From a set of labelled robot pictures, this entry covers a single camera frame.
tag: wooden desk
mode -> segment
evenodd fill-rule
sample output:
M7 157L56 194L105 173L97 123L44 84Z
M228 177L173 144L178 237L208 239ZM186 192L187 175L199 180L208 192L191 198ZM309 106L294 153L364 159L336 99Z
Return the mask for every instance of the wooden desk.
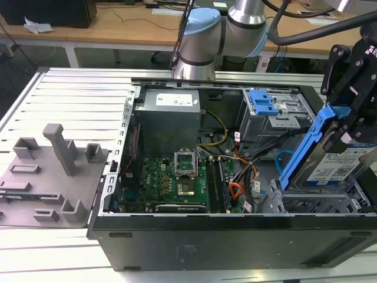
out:
M272 0L275 5L280 5L281 0ZM289 5L290 12L305 10L300 4ZM276 13L265 8L267 17ZM167 30L150 22L135 19L147 19ZM177 39L180 16L154 15L152 9L144 6L136 8L113 8L106 5L97 6L97 16L88 29L75 29L66 27L53 27L54 32L35 35L22 26L9 26L1 19L5 29L19 44L23 45L49 45L64 47L71 67L79 67L75 48L110 48L114 50L151 50L171 51ZM283 17L279 22L279 35L287 36L319 28L306 19ZM334 44L353 46L359 40L359 29L341 32L318 40L290 45L286 57L320 58L326 59L328 52ZM0 30L0 44L12 44L3 30ZM276 52L277 46L268 41L259 60L258 71L265 71L266 66Z

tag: gray plastic holder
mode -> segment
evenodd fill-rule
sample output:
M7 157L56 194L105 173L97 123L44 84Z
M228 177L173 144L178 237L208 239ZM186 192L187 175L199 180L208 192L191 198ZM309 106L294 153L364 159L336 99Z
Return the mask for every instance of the gray plastic holder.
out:
M35 213L33 215L35 220L37 221L54 221L58 222L59 221L59 214L57 214L56 211L53 209L40 209L37 208L35 210Z
M82 205L81 200L78 200L75 207L73 207L69 200L66 199L60 213L68 222L79 222L85 219L89 211Z
M60 124L43 131L51 146L21 138L16 157L0 177L0 226L83 228L107 161L98 144L76 148Z
M20 159L34 159L31 150L40 149L35 139L20 137L13 147L14 152Z

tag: blue plastic bracket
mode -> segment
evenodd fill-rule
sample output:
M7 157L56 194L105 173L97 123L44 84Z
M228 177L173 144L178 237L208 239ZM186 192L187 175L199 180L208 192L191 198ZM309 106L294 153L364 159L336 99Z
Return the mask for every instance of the blue plastic bracket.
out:
M335 116L336 113L330 105L327 105L318 112L316 120L280 175L279 179L282 184L282 190L285 190L288 187L289 179L291 178L294 170L300 165L301 160L305 158L305 154L314 144L321 140L323 136L322 128L325 123Z
M278 109L273 104L273 98L269 96L266 90L250 90L249 99L254 105L257 115L276 116L279 114Z

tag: red cable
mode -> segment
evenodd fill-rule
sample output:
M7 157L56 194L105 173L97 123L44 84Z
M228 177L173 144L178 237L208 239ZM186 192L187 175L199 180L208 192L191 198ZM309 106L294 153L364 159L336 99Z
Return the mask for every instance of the red cable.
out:
M133 140L133 143L132 143L132 156L131 156L131 159L130 161L128 162L127 166L125 167L124 171L123 171L123 174L126 173L126 171L128 170L128 168L130 167L131 163L132 163L132 160L135 159L135 154L136 154L136 135L137 135L137 130L138 130L138 125L136 126L135 128L135 133L134 133L134 140Z

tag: white table leg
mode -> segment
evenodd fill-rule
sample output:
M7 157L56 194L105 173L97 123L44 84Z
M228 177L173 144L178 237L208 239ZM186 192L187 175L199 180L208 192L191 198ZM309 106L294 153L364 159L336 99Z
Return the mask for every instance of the white table leg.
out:
M71 68L80 68L80 61L77 57L76 50L74 47L64 47L67 53L68 61L70 62Z
M271 52L262 52L260 54L256 72L265 73L267 71L267 67L269 66L270 59L271 59Z
M9 44L0 44L0 51L1 53L5 54L7 58L13 58L14 53L12 48Z

